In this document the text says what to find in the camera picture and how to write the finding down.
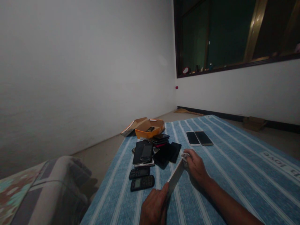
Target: bedding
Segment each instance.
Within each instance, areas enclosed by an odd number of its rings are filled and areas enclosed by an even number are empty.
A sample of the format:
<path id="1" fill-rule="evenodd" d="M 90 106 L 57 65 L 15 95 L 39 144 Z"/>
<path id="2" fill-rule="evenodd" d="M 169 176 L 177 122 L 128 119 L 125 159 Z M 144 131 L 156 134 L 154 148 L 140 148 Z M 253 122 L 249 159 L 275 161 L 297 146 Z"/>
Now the bedding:
<path id="1" fill-rule="evenodd" d="M 300 224 L 300 163 L 280 150 L 213 115 L 165 124 L 170 143 L 192 148 L 208 174 L 264 224 Z M 203 130 L 213 146 L 189 146 L 186 132 Z M 136 137 L 121 144 L 81 224 L 138 224 L 151 189 L 130 192 L 131 150 Z M 151 167 L 161 189 L 180 161 Z M 183 172 L 171 195 L 167 224 L 225 224 L 205 195 Z"/>

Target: person's left hand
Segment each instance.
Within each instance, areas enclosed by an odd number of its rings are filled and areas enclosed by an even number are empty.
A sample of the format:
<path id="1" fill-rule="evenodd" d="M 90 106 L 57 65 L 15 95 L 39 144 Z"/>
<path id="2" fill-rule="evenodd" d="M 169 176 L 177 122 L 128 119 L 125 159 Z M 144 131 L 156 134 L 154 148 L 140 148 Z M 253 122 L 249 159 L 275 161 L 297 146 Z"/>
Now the person's left hand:
<path id="1" fill-rule="evenodd" d="M 165 224 L 166 223 L 166 197 L 169 183 L 166 183 L 162 190 L 152 189 L 142 205 L 140 225 L 144 224 Z"/>

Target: window frame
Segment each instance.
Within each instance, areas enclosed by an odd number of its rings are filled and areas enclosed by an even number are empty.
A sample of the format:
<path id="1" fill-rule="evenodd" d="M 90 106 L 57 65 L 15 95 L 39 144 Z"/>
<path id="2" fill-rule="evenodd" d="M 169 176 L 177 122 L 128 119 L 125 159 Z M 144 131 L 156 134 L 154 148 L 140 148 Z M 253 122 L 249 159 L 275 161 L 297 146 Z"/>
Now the window frame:
<path id="1" fill-rule="evenodd" d="M 221 67 L 215 67 L 213 70 L 206 70 L 203 72 L 195 72 L 190 74 L 183 74 L 182 70 L 182 62 L 183 62 L 183 37 L 182 37 L 182 21 L 185 16 L 187 16 L 190 12 L 192 12 L 197 6 L 202 4 L 204 1 L 209 1 L 209 13 L 208 13 L 208 26 L 207 26 L 207 37 L 206 37 L 206 50 L 205 50 L 205 64 L 204 69 L 207 69 L 207 57 L 208 57 L 208 44 L 209 44 L 209 24 L 210 24 L 210 17 L 211 17 L 211 0 L 199 0 L 194 6 L 192 6 L 186 13 L 183 15 L 180 15 L 178 10 L 177 1 L 173 0 L 174 2 L 174 28 L 175 28 L 175 51 L 176 51 L 176 72 L 177 72 L 177 78 L 184 78 L 184 77 L 191 77 L 191 76 L 197 76 L 202 74 L 208 74 L 208 73 L 215 73 L 220 71 L 226 71 L 226 70 L 232 70 L 232 69 L 238 69 L 238 68 L 245 68 L 250 66 L 257 66 L 257 65 L 263 65 L 267 63 L 275 63 L 275 62 L 281 62 L 286 60 L 293 60 L 293 59 L 299 59 L 300 53 L 298 54 L 290 54 L 290 55 L 284 55 L 283 48 L 285 47 L 285 44 L 287 43 L 287 39 L 289 37 L 289 34 L 292 31 L 292 28 L 295 24 L 296 18 L 298 14 L 300 13 L 300 0 L 296 0 L 296 3 L 294 5 L 294 9 L 290 15 L 289 22 L 287 24 L 287 27 L 285 29 L 284 38 L 282 40 L 282 43 L 280 46 L 278 46 L 278 54 L 276 56 L 270 57 L 262 57 L 257 59 L 252 59 L 254 49 L 256 46 L 256 42 L 259 35 L 259 30 L 263 21 L 264 12 L 267 6 L 268 0 L 256 0 L 256 4 L 254 7 L 254 12 L 251 20 L 251 25 L 249 29 L 248 34 L 248 40 L 247 45 L 245 49 L 244 54 L 244 60 L 239 63 L 230 64 L 226 66 Z"/>

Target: window sill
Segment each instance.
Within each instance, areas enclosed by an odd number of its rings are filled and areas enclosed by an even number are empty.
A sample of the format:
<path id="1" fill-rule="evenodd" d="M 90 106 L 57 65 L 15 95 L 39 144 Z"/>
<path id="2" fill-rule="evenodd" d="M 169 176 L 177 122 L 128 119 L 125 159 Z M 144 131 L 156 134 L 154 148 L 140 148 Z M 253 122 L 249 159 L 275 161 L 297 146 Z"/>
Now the window sill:
<path id="1" fill-rule="evenodd" d="M 249 63 L 243 63 L 243 64 L 232 65 L 232 66 L 226 66 L 226 67 L 216 68 L 213 70 L 207 70 L 207 71 L 203 71 L 203 72 L 196 72 L 196 73 L 189 73 L 189 74 L 177 74 L 177 78 L 192 77 L 192 76 L 203 75 L 203 74 L 207 74 L 207 73 L 215 73 L 215 72 L 220 72 L 220 71 L 225 71 L 225 70 L 239 69 L 239 68 L 250 67 L 250 66 L 258 66 L 258 65 L 263 65 L 263 64 L 267 64 L 267 63 L 276 63 L 276 62 L 299 59 L 299 58 L 300 58 L 300 53 L 293 54 L 293 55 L 287 55 L 287 56 L 272 57 L 272 58 L 265 59 L 265 60 L 253 61 L 253 62 L 249 62 Z"/>

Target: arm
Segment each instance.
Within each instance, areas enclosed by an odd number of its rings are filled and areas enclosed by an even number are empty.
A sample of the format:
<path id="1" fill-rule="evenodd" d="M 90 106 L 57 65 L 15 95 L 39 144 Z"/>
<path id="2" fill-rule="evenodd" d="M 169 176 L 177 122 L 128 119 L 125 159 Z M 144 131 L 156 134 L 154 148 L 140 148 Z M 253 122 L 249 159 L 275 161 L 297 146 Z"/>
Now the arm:
<path id="1" fill-rule="evenodd" d="M 255 216 L 224 191 L 207 174 L 203 160 L 192 149 L 185 149 L 191 175 L 216 204 L 228 224 L 262 224 Z"/>

